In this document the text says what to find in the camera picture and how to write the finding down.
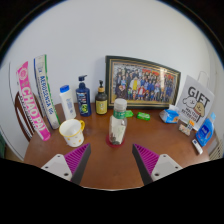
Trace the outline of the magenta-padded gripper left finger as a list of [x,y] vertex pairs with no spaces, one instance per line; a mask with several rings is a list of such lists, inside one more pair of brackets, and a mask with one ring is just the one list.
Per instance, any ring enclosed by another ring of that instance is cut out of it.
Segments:
[[79,185],[90,154],[91,145],[87,143],[66,155],[56,154],[42,169]]

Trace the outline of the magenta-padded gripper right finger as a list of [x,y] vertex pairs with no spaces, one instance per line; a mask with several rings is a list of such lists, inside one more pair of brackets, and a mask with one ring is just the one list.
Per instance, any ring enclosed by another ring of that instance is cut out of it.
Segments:
[[135,157],[144,185],[164,178],[182,169],[169,155],[158,155],[155,152],[134,144],[132,153]]

